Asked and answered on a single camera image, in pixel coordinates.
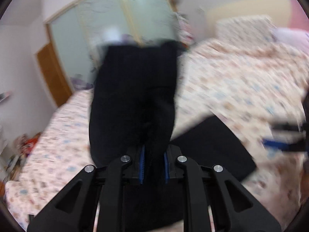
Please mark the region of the black pants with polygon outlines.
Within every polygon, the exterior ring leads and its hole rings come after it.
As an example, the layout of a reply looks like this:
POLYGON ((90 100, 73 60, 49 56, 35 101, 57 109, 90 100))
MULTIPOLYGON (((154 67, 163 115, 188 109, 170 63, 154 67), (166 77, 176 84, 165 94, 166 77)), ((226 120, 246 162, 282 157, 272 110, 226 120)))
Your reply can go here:
POLYGON ((180 53, 174 40, 147 47, 111 45, 97 73, 89 124, 95 165, 107 166, 128 149, 144 150, 143 182, 126 191, 128 231, 155 230, 183 218, 181 189, 166 185, 169 145, 199 165, 222 165, 239 181, 256 169, 239 139, 216 116, 172 137, 180 53))

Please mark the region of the red crumpled cloth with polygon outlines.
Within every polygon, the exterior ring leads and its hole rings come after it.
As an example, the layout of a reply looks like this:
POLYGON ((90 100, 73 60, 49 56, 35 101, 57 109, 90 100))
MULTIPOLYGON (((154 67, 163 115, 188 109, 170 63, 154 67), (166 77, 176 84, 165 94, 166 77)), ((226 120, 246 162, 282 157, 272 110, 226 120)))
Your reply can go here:
POLYGON ((21 153, 25 156, 29 156, 34 149, 36 143, 38 142, 39 138, 41 136, 41 132, 38 132, 33 137, 29 138, 27 136, 24 136, 21 142, 21 153))

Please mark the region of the lavender pillow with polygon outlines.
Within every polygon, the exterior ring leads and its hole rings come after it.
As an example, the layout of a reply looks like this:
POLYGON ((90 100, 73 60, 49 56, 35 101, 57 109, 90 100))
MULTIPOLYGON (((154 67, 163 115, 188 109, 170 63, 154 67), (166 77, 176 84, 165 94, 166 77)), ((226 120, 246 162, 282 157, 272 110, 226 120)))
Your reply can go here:
POLYGON ((291 28, 275 28, 272 34, 276 41, 291 45, 308 54, 308 31, 291 28))

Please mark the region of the teddy bear print pillow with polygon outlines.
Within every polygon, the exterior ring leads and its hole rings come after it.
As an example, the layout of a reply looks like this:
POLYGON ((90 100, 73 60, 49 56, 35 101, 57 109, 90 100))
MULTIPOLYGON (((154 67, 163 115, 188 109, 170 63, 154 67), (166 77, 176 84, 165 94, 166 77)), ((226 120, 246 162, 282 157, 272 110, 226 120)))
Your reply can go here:
POLYGON ((274 29, 272 18, 267 15, 240 16, 217 21, 215 35, 228 44, 258 46, 274 42, 274 29))

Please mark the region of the cream wooden headboard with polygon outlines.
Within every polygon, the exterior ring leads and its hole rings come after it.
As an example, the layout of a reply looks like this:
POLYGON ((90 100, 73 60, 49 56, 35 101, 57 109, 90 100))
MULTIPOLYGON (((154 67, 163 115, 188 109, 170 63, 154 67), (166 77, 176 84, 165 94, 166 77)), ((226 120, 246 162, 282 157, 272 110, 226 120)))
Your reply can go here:
POLYGON ((292 5, 290 0, 240 0, 208 10, 206 24, 208 29, 212 29, 220 19, 251 15, 268 15, 276 26, 288 27, 292 5))

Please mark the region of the brown wooden door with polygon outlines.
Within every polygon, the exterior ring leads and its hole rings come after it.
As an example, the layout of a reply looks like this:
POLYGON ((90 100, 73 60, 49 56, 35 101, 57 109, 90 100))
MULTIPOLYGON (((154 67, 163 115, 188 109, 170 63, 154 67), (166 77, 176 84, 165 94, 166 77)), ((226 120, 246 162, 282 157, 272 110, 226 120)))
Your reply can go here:
POLYGON ((72 91, 66 81, 52 43, 48 43, 37 52, 37 60, 45 83, 59 107, 66 103, 72 95, 72 91))

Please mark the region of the tall clear toy tube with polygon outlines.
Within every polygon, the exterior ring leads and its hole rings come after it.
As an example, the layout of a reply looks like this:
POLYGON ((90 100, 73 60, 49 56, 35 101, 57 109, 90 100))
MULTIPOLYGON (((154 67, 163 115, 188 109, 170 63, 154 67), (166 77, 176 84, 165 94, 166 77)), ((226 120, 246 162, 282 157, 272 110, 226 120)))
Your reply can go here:
POLYGON ((192 32, 191 25, 186 18, 185 14, 180 14, 178 12, 174 13, 175 17, 175 32, 179 42, 181 42, 186 47, 192 46, 194 41, 194 36, 192 32))

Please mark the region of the frosted glass floral wardrobe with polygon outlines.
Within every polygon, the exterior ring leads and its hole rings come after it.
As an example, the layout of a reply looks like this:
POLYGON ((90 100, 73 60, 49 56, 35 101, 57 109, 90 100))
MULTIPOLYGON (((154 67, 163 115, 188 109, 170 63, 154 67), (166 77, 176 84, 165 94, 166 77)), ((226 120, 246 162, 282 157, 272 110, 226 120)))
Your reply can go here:
POLYGON ((77 0, 48 21, 70 89, 90 89, 109 45, 176 39, 169 0, 77 0))

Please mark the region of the upper white wall shelf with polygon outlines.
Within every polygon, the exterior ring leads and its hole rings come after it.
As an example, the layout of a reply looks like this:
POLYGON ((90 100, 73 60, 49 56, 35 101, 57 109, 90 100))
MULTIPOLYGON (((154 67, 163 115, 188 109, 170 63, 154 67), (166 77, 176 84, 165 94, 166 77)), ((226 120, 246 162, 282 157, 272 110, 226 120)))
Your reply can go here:
POLYGON ((11 92, 8 91, 8 92, 4 92, 4 93, 1 93, 0 94, 0 102, 6 100, 7 98, 9 98, 11 96, 11 92))

